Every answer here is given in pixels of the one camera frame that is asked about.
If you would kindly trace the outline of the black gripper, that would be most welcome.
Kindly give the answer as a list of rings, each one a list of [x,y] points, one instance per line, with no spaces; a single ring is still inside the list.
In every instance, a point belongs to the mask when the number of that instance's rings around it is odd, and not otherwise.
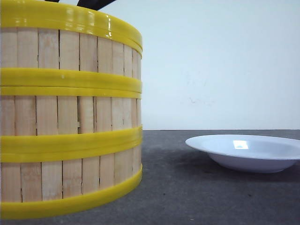
[[[98,11],[114,1],[115,0],[79,0],[77,6]]]

